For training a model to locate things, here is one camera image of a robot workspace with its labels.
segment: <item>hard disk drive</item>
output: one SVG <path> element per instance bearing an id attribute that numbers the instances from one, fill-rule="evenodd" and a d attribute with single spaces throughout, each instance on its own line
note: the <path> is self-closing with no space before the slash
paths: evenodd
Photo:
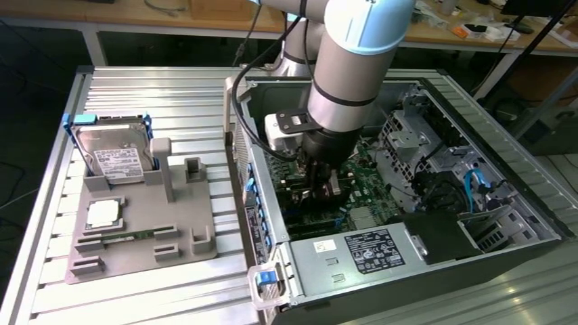
<path id="1" fill-rule="evenodd" d="M 143 181 L 155 169 L 149 150 L 149 117 L 97 117 L 94 114 L 62 118 L 64 128 L 82 155 L 89 175 L 105 176 L 108 183 Z"/>

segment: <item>wooden table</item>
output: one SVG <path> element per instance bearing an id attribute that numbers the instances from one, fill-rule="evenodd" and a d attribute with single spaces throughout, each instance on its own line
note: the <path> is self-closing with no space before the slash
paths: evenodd
<path id="1" fill-rule="evenodd" d="M 424 0 L 434 11 L 439 4 L 434 0 Z M 188 0 L 163 0 L 157 2 L 164 7 L 188 7 Z M 484 16 L 492 13 L 495 20 L 503 16 L 499 11 L 475 2 L 460 0 L 460 8 L 478 12 Z M 462 18 L 438 17 L 448 21 L 448 26 L 460 23 Z M 168 35 L 193 35 L 213 37 L 244 37 L 251 21 L 195 20 L 191 13 L 179 12 L 171 17 L 144 5 L 143 0 L 116 0 L 114 4 L 89 3 L 85 0 L 0 0 L 0 18 L 10 25 L 44 28 L 74 29 L 82 33 L 88 53 L 93 65 L 106 65 L 101 50 L 98 32 L 152 33 Z M 500 79 L 515 58 L 530 44 L 542 26 L 528 23 L 535 33 L 522 35 L 516 42 L 508 42 L 503 52 L 504 58 L 499 62 L 486 83 L 479 88 L 475 97 L 482 97 Z M 259 16 L 252 38 L 276 39 L 283 30 L 283 16 L 277 10 L 264 8 Z M 411 24 L 401 47 L 448 49 L 456 51 L 496 52 L 500 42 L 487 39 L 460 39 L 448 29 L 432 28 L 427 23 Z M 578 49 L 571 49 L 547 36 L 532 54 L 544 56 L 578 56 Z"/>

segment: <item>power supply label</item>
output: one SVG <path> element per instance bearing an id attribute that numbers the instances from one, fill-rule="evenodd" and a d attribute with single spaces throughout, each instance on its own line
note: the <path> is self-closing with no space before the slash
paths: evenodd
<path id="1" fill-rule="evenodd" d="M 405 264 L 387 229 L 345 236 L 344 242 L 361 274 Z"/>
<path id="2" fill-rule="evenodd" d="M 143 177 L 143 166 L 136 148 L 94 150 L 93 155 L 108 179 Z"/>

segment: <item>blue cable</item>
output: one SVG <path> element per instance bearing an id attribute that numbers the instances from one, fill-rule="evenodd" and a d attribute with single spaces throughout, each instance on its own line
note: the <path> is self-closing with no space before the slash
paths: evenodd
<path id="1" fill-rule="evenodd" d="M 467 199 L 470 200 L 470 213 L 474 213 L 474 193 L 471 193 L 471 175 L 475 174 L 476 178 L 478 178 L 478 182 L 486 186 L 487 188 L 491 188 L 490 183 L 487 183 L 486 179 L 484 179 L 484 175 L 482 174 L 482 171 L 478 168 L 470 169 L 466 173 L 464 176 L 464 182 L 463 182 L 463 186 L 464 186 L 464 190 L 466 190 L 466 196 Z"/>

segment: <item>aluminum extrusion table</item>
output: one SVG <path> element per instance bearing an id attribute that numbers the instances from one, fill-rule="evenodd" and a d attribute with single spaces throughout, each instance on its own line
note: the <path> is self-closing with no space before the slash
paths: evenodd
<path id="1" fill-rule="evenodd" d="M 156 137 L 171 137 L 176 164 L 208 164 L 217 258 L 104 280 L 64 283 L 84 163 L 60 130 L 0 311 L 0 324 L 257 324 L 221 139 L 224 78 L 229 68 L 96 68 L 76 76 L 65 112 L 145 110 Z M 500 127 L 458 84 L 434 70 L 391 70 L 426 77 L 578 231 L 578 201 L 503 137 Z M 578 246 L 566 243 L 491 282 L 367 316 L 348 324 L 575 324 Z"/>

